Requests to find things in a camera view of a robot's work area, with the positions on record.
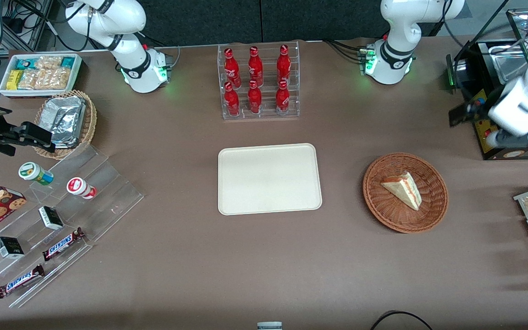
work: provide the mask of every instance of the foil package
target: foil package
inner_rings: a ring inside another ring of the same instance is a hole
[[[73,149],[79,144],[86,107],[79,96],[50,99],[44,104],[38,126],[52,132],[57,149]]]

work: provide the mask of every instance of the acrylic bottle rack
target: acrylic bottle rack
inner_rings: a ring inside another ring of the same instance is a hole
[[[276,80],[276,61],[280,56],[280,49],[283,44],[289,46],[289,57],[291,58],[291,83],[287,90],[291,94],[289,98],[289,108],[287,114],[278,115],[276,113],[276,91],[278,82]],[[262,92],[262,111],[255,115],[249,110],[248,90],[250,73],[248,69],[248,60],[250,59],[250,47],[258,47],[258,55],[264,65],[264,85],[260,87]],[[231,48],[233,58],[239,65],[239,73],[242,78],[242,85],[236,89],[239,96],[239,116],[232,117],[229,115],[226,107],[224,94],[226,90],[224,84],[228,81],[226,76],[226,55],[224,50]],[[299,42],[270,42],[265,44],[224,44],[218,47],[217,53],[218,73],[220,78],[221,108],[223,118],[226,120],[240,119],[273,119],[283,117],[298,117],[300,115],[299,91],[300,91],[300,55]]]

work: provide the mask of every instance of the coca-cola bottle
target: coca-cola bottle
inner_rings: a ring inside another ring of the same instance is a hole
[[[278,86],[279,88],[276,92],[276,113],[284,116],[289,111],[289,98],[291,94],[286,89],[286,81],[281,81]]]
[[[235,90],[233,90],[233,86],[231,82],[225,83],[225,104],[228,108],[228,113],[232,117],[239,116],[239,97],[237,96],[237,93]]]
[[[247,66],[250,68],[250,79],[253,79],[262,87],[264,84],[264,66],[262,60],[258,56],[258,47],[250,47],[250,60],[247,61]]]
[[[254,115],[260,114],[260,111],[262,111],[262,92],[258,88],[258,82],[253,79],[250,81],[250,90],[247,92],[247,99],[250,103],[250,111]]]
[[[228,81],[233,84],[233,88],[238,89],[242,85],[242,78],[239,76],[239,65],[237,65],[237,61],[233,58],[233,50],[226,48],[224,54],[225,75],[227,75]]]
[[[283,44],[280,46],[280,56],[276,61],[276,80],[278,83],[286,81],[291,84],[291,58],[289,58],[289,46]]]

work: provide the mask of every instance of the brown wicker basket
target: brown wicker basket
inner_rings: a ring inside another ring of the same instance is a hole
[[[411,209],[391,194],[380,182],[386,177],[409,171],[423,202],[419,211]],[[448,191],[439,172],[425,160],[408,153],[391,153],[376,159],[366,170],[362,184],[364,199],[381,223],[400,232],[431,230],[448,209]]]
[[[95,105],[91,102],[91,99],[89,98],[89,96],[87,96],[83,92],[80,92],[79,90],[71,90],[70,92],[67,92],[67,93],[52,96],[52,98],[68,98],[69,96],[80,96],[81,98],[85,100],[85,102],[87,102],[87,108],[85,109],[85,115],[82,121],[82,128],[81,128],[81,133],[80,133],[80,138],[79,138],[79,144],[76,147],[82,150],[83,147],[86,147],[91,143],[93,136],[95,134],[95,125],[97,124],[97,109],[95,109]],[[42,106],[40,107],[40,111],[38,111],[38,114],[36,115],[36,120],[34,121],[36,124],[40,122],[40,116],[42,115],[44,104],[42,104]],[[36,149],[36,153],[38,153],[40,156],[46,157],[46,158],[59,159],[59,160],[65,158],[69,153],[71,153],[76,148],[56,149],[54,153],[49,153],[49,152],[46,152],[46,150],[34,147],[34,149]]]

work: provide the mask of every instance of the table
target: table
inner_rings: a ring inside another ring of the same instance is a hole
[[[0,303],[0,329],[368,329],[390,309],[435,329],[528,329],[528,228],[512,200],[528,191],[528,161],[484,162],[469,125],[449,129],[461,96],[446,91],[445,55],[457,46],[424,38],[408,76],[383,86],[326,44],[300,45],[301,117],[263,122],[222,120],[216,46],[183,48],[171,84],[150,94],[108,52],[82,53],[93,144],[146,197],[27,305]],[[41,103],[0,101],[16,124]],[[218,152],[289,143],[317,149],[321,208],[221,215]],[[449,211],[432,231],[399,234],[369,213],[361,178],[390,152],[445,179]],[[0,156],[0,185],[27,188],[17,168],[29,160],[53,164],[18,148]]]

